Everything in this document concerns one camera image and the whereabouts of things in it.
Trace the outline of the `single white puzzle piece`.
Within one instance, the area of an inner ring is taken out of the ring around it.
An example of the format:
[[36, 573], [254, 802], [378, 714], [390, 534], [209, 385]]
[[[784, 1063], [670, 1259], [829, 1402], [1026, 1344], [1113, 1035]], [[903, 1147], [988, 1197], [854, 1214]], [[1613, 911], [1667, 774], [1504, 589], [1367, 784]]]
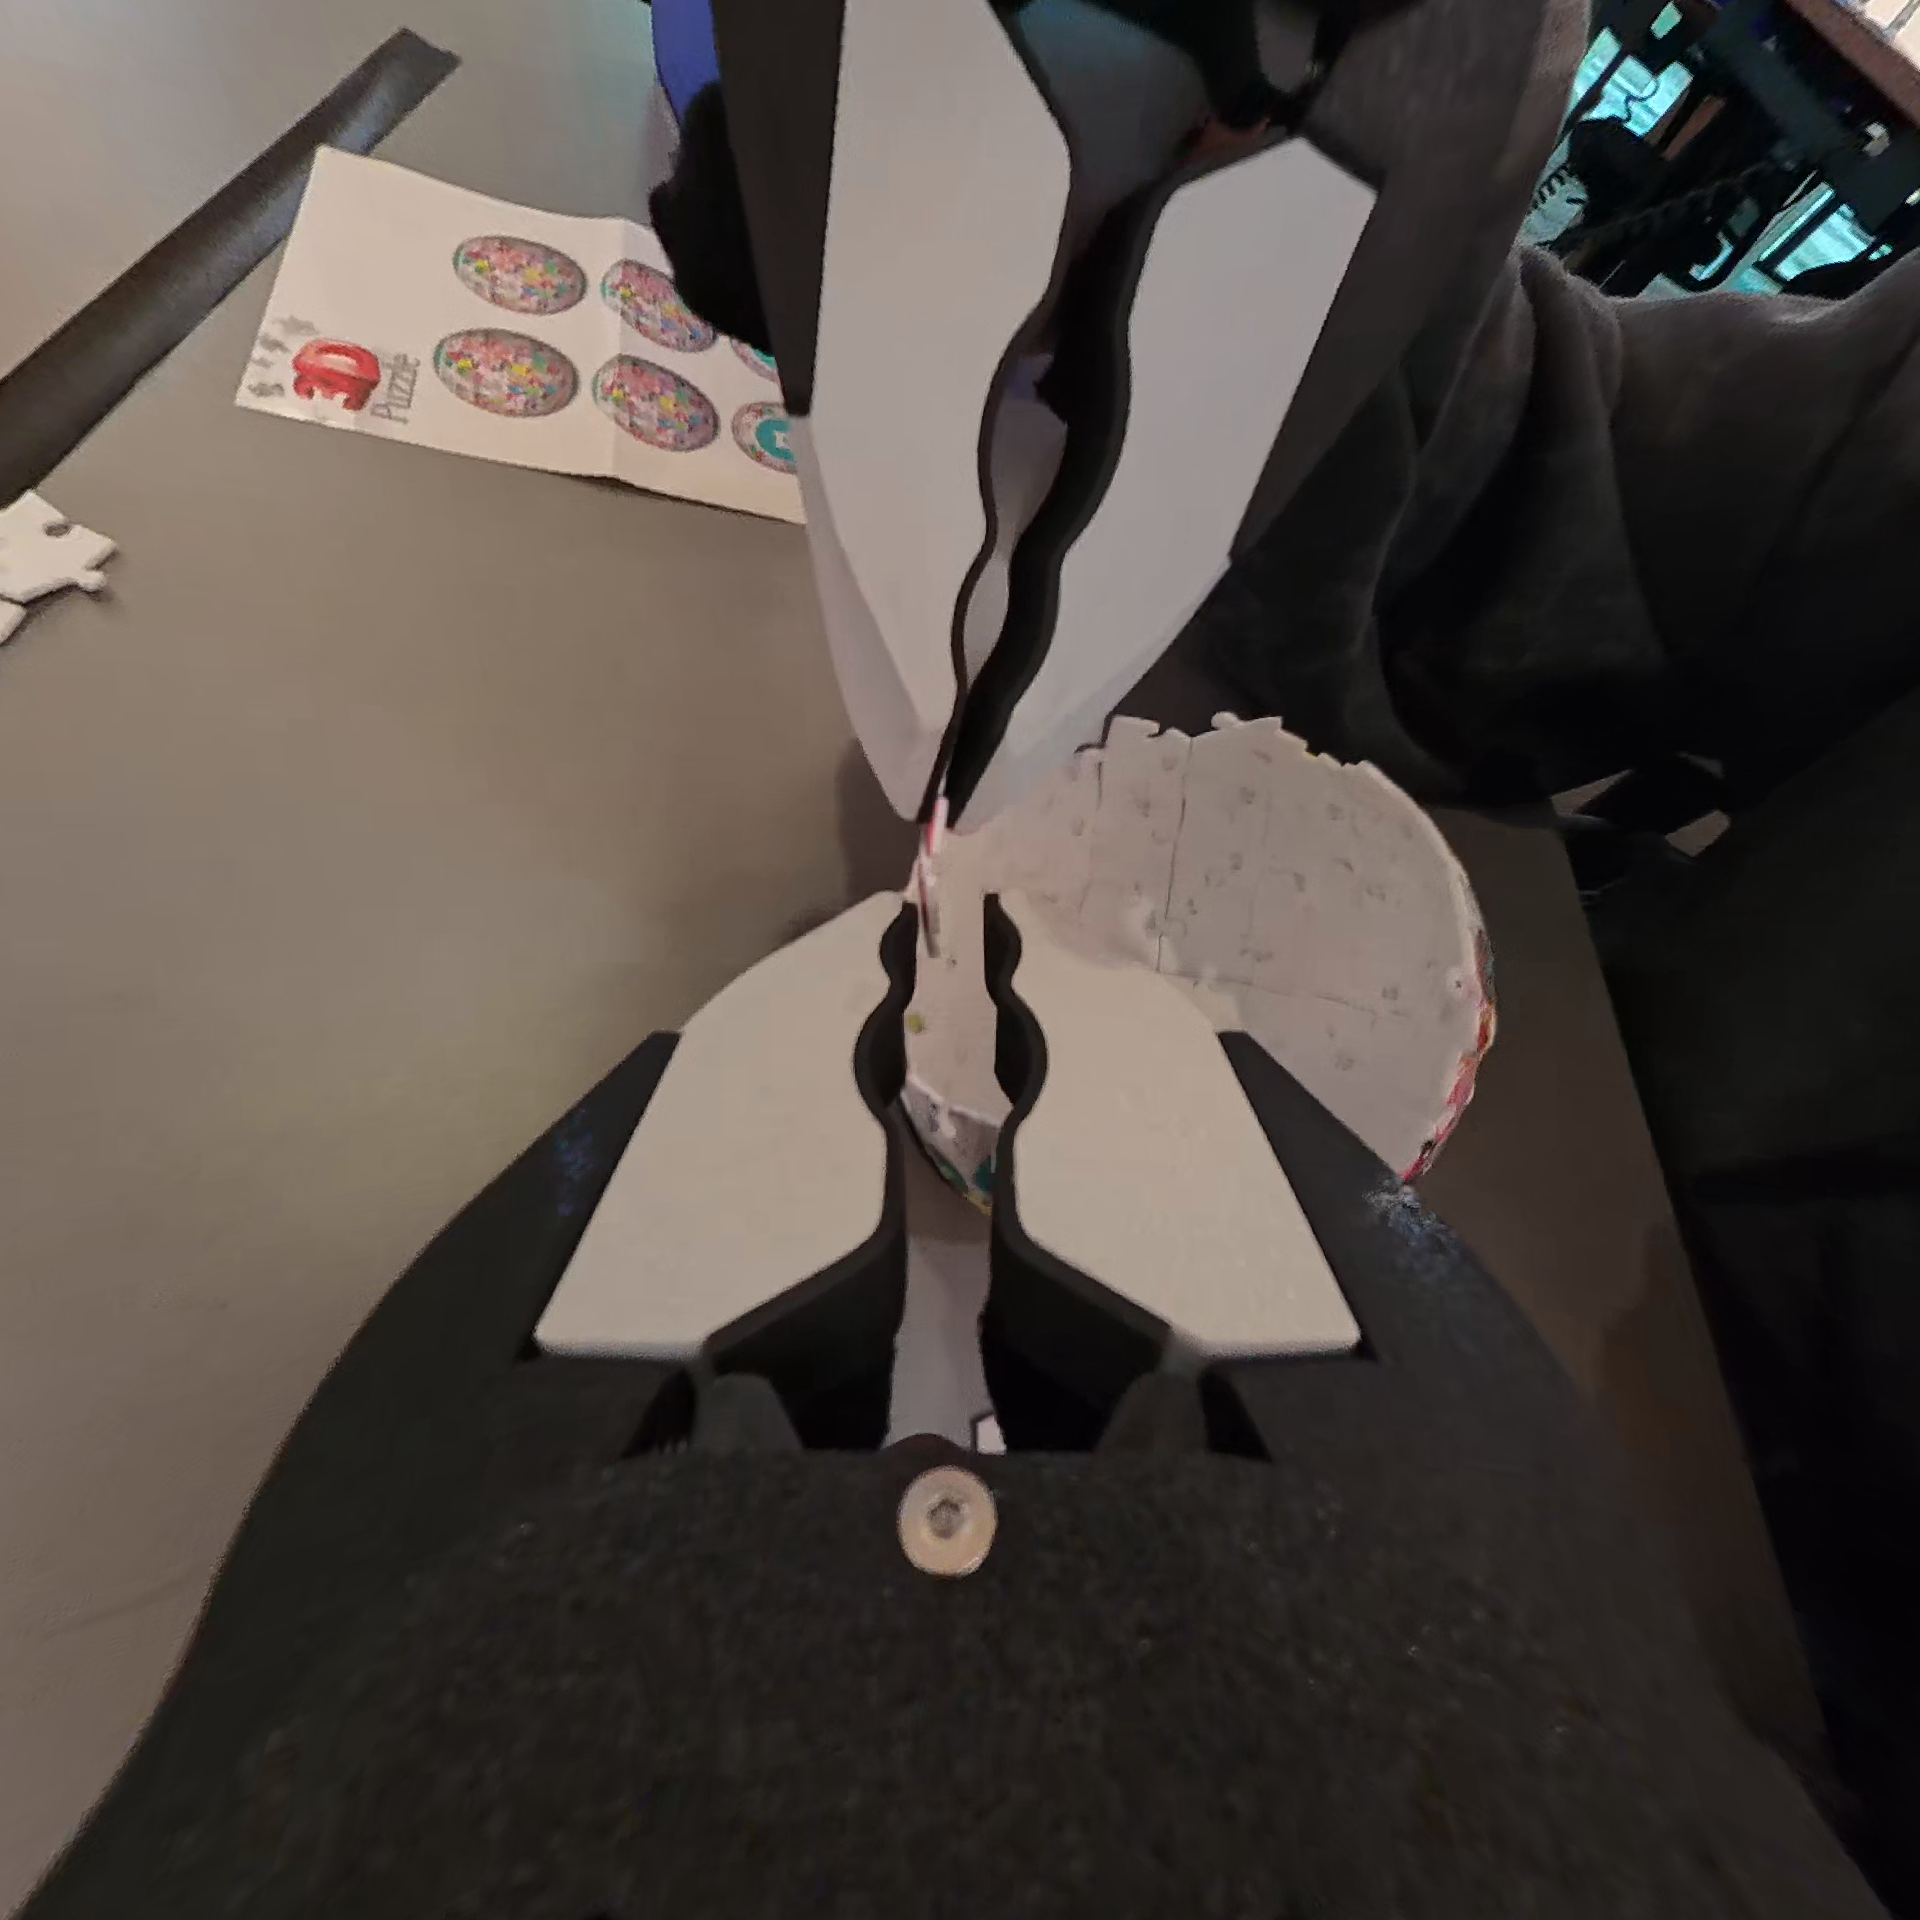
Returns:
[[64, 517], [34, 488], [2, 505], [2, 645], [36, 601], [68, 589], [102, 594], [115, 553], [110, 535]]
[[997, 1078], [997, 1001], [985, 973], [991, 837], [960, 833], [945, 817], [925, 831], [907, 902], [933, 911], [903, 1008], [901, 1110], [934, 1172], [991, 1211], [999, 1127], [1008, 1096]]

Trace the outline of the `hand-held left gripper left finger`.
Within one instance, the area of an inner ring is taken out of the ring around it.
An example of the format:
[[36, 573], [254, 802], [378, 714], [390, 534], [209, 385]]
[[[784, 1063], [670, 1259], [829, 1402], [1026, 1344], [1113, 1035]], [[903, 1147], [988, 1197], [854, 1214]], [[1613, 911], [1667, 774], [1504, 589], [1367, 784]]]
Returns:
[[756, 1376], [807, 1448], [881, 1448], [903, 1314], [919, 911], [872, 895], [720, 989], [548, 1300], [542, 1361]]

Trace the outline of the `white puzzle leaflet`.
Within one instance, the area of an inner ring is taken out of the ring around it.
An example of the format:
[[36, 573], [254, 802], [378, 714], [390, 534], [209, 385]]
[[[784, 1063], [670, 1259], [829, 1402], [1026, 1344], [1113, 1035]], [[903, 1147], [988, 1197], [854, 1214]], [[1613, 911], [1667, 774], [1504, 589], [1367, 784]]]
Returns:
[[234, 397], [383, 445], [802, 522], [778, 373], [632, 219], [320, 148]]

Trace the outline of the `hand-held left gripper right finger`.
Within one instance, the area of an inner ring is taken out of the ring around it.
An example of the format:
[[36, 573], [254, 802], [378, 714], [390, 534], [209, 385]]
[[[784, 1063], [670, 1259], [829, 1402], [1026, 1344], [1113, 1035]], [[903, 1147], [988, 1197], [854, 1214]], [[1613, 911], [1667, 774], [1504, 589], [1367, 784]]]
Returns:
[[985, 1379], [1008, 1448], [1097, 1448], [1150, 1376], [1348, 1361], [1364, 1330], [1254, 1105], [1279, 1067], [1187, 991], [985, 904]]

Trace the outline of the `colourful puzzle ball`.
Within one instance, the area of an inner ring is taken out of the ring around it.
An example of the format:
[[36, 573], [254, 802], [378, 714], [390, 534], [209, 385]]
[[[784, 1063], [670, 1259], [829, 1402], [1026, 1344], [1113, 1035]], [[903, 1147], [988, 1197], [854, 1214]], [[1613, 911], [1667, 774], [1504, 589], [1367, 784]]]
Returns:
[[1495, 962], [1465, 868], [1379, 769], [1279, 718], [1119, 714], [983, 831], [988, 895], [1162, 973], [1408, 1184], [1440, 1159], [1495, 1043]]

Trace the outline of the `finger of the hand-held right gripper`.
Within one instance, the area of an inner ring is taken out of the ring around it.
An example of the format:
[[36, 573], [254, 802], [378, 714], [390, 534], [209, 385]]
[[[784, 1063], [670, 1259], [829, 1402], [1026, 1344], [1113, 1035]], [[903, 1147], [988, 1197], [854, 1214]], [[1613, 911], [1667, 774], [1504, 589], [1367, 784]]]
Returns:
[[848, 3], [810, 388], [810, 558], [841, 699], [899, 817], [965, 699], [991, 414], [1048, 295], [1071, 140], [988, 3]]
[[965, 703], [962, 796], [1088, 745], [1219, 584], [1373, 202], [1295, 135], [1116, 211], [1052, 360], [1071, 439]]

